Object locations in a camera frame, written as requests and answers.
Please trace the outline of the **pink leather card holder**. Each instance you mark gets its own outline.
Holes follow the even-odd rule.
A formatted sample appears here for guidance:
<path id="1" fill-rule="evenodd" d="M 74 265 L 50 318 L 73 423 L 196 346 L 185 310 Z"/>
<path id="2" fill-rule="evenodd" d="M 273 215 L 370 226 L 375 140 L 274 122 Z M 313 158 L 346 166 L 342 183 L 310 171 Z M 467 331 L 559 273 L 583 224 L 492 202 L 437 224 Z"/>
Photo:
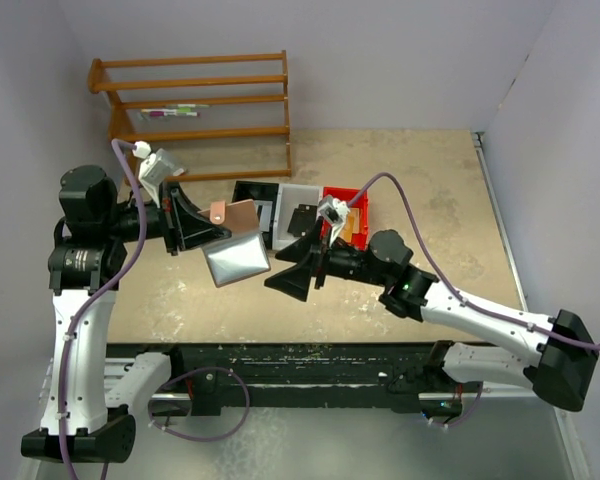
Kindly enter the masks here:
<path id="1" fill-rule="evenodd" d="M 213 202 L 200 215 L 214 226 L 227 229 L 227 239 L 202 247 L 216 288 L 243 281 L 271 269 L 255 202 L 251 199 Z"/>

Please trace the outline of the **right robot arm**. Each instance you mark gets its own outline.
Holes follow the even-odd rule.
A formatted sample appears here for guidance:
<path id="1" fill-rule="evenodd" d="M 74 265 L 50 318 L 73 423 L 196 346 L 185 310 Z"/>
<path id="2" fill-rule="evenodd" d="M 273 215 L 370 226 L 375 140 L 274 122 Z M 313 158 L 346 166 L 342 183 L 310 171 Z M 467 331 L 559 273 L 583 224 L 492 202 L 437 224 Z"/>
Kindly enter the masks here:
<path id="1" fill-rule="evenodd" d="M 412 256 L 394 230 L 375 233 L 363 250 L 306 235 L 276 254 L 290 266 L 264 284 L 299 301 L 307 300 L 310 289 L 321 288 L 327 277 L 380 286 L 379 302 L 396 317 L 484 341 L 482 347 L 438 343 L 424 369 L 432 389 L 447 391 L 456 383 L 472 382 L 512 385 L 533 391 L 554 407 L 582 410 L 599 354 L 577 314 L 535 314 L 485 300 L 416 267 Z"/>

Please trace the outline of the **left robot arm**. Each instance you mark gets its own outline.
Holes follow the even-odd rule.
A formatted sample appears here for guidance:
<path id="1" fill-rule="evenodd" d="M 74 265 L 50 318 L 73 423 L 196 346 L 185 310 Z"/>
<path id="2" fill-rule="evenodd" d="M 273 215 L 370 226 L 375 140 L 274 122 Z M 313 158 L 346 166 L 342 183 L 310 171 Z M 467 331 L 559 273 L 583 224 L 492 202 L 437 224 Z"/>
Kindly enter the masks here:
<path id="1" fill-rule="evenodd" d="M 24 435 L 25 457 L 77 463 L 123 463 L 133 449 L 140 415 L 160 388 L 182 387 L 186 369 L 176 348 L 146 351 L 105 381 L 107 335 L 122 276 L 137 258 L 126 243 L 160 238 L 171 255 L 230 237 L 204 217 L 176 182 L 159 187 L 142 208 L 117 200 L 114 181 L 95 165 L 61 179 L 63 217 L 48 259 L 55 346 L 47 405 L 39 427 Z"/>

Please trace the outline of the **black VIP card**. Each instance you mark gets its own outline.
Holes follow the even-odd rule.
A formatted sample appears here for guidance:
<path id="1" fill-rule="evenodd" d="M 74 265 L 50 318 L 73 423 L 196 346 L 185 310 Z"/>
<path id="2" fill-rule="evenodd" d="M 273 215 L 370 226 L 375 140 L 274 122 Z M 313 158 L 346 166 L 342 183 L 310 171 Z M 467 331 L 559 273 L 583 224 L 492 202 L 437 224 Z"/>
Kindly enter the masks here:
<path id="1" fill-rule="evenodd" d="M 298 204 L 291 215 L 287 233 L 294 238 L 303 237 L 313 227 L 316 216 L 316 205 Z"/>

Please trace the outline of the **white magnetic stripe card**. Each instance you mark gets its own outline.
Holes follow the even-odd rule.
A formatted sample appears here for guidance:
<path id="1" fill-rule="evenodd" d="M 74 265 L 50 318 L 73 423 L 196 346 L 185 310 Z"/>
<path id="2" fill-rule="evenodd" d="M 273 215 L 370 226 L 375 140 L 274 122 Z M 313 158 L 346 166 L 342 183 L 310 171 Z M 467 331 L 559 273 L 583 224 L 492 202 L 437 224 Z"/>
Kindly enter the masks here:
<path id="1" fill-rule="evenodd" d="M 273 202 L 267 200 L 255 200 L 254 205 L 259 219 L 260 231 L 268 232 L 270 229 L 272 215 L 274 213 Z"/>

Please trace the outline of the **gold card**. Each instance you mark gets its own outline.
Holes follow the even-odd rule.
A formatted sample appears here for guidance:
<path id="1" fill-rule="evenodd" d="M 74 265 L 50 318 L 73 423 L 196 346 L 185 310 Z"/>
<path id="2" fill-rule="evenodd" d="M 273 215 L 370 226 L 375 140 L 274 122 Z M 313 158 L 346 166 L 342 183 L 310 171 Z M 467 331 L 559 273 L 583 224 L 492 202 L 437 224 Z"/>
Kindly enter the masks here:
<path id="1" fill-rule="evenodd" d="M 346 241 L 350 241 L 354 235 L 358 235 L 361 231 L 361 210 L 352 208 L 347 214 L 345 225 L 340 233 L 340 236 Z"/>

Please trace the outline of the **black plastic bin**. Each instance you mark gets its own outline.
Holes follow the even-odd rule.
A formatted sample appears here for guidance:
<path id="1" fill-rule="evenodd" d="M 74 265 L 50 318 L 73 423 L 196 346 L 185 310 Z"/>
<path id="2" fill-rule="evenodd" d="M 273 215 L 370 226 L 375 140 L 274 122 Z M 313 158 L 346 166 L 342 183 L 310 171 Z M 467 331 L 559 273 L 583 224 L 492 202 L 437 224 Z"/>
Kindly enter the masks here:
<path id="1" fill-rule="evenodd" d="M 272 249 L 274 218 L 279 193 L 278 183 L 238 180 L 233 190 L 233 202 L 253 200 L 259 219 L 259 228 L 265 246 Z"/>

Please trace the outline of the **red plastic bin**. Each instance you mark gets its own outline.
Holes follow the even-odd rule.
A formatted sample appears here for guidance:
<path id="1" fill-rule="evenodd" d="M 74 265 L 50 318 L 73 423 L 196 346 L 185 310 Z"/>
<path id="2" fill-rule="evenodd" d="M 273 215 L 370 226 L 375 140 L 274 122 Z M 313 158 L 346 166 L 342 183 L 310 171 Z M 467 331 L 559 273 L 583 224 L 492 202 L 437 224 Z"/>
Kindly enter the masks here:
<path id="1" fill-rule="evenodd" d="M 358 193 L 356 189 L 325 186 L 323 188 L 323 197 L 331 195 L 341 201 L 348 202 Z M 368 243 L 369 235 L 369 200 L 368 195 L 364 193 L 350 208 L 344 229 L 339 234 L 349 245 L 359 250 L 364 250 Z"/>

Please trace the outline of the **pink marker pen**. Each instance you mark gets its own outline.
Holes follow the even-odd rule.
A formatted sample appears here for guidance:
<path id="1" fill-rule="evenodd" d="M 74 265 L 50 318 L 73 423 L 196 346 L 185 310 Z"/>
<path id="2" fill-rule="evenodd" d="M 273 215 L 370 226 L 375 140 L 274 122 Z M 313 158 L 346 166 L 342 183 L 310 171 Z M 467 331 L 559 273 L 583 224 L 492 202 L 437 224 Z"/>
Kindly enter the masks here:
<path id="1" fill-rule="evenodd" d="M 179 110 L 151 110 L 148 111 L 147 115 L 150 118 L 196 118 L 199 117 L 199 112 L 196 111 L 179 111 Z"/>

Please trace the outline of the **green marker pen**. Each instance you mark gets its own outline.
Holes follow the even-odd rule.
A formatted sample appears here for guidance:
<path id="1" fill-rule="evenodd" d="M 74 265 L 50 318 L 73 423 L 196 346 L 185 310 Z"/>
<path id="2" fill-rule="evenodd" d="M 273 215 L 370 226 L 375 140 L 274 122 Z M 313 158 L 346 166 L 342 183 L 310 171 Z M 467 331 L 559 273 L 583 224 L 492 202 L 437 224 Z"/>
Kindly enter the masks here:
<path id="1" fill-rule="evenodd" d="M 193 111 L 195 109 L 205 109 L 210 108 L 208 104 L 196 104 L 196 103 L 179 103 L 179 104 L 169 104 L 165 106 L 166 109 L 174 109 L 174 110 L 184 110 L 184 111 Z"/>

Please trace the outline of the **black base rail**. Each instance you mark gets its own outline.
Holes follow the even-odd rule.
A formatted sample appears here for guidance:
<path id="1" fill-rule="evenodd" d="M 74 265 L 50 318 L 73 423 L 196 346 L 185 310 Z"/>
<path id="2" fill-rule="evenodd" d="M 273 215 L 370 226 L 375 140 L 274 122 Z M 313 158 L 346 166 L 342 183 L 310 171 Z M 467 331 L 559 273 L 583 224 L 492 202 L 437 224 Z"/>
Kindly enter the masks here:
<path id="1" fill-rule="evenodd" d="M 111 343 L 110 359 L 161 353 L 175 385 L 155 405 L 192 416 L 225 407 L 380 408 L 456 417 L 479 390 L 442 369 L 443 343 Z"/>

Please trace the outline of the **aluminium table edge rail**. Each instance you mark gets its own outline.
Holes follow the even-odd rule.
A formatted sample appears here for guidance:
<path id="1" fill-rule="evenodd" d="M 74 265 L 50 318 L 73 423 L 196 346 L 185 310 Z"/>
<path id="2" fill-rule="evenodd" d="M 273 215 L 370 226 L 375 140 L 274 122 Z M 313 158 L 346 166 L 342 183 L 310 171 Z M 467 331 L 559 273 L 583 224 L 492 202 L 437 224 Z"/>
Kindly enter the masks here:
<path id="1" fill-rule="evenodd" d="M 525 295 L 509 237 L 506 231 L 506 226 L 499 208 L 490 172 L 484 155 L 483 133 L 471 133 L 476 155 L 478 157 L 482 173 L 484 176 L 485 185 L 491 201 L 493 213 L 498 225 L 499 234 L 503 243 L 504 251 L 507 255 L 509 267 L 514 278 L 516 291 L 520 305 L 524 311 L 528 310 L 527 297 Z M 559 433 L 556 437 L 560 440 L 566 459 L 568 462 L 568 470 L 574 479 L 593 479 L 590 466 L 586 458 L 584 447 L 579 439 L 576 431 L 575 423 L 571 417 L 571 413 L 565 410 L 553 409 L 553 417 L 555 419 Z"/>

